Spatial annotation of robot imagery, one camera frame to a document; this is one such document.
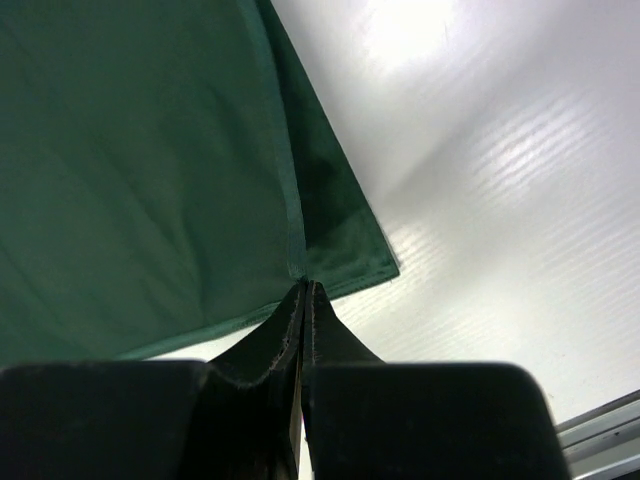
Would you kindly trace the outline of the dark green cloth napkin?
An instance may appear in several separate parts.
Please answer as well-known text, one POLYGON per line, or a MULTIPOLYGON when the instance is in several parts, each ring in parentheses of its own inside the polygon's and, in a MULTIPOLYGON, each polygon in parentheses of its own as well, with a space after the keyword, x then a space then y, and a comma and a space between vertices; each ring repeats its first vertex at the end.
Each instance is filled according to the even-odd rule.
POLYGON ((268 1, 1 5, 1 361, 144 359, 399 273, 268 1))

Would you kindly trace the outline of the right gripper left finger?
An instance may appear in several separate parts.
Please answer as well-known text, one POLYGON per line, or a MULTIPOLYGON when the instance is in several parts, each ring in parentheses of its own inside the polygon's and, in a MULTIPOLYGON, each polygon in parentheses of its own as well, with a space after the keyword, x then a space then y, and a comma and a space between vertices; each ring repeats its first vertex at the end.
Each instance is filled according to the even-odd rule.
POLYGON ((5 479, 294 479, 306 286, 215 359, 1 372, 5 479))

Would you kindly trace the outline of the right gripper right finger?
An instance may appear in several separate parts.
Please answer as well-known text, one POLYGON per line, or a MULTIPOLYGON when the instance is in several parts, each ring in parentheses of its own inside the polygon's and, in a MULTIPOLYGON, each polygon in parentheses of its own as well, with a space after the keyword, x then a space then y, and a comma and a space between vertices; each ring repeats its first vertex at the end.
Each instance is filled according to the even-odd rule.
POLYGON ((311 282, 302 411, 318 479, 566 479, 535 379, 496 362, 387 363, 311 282))

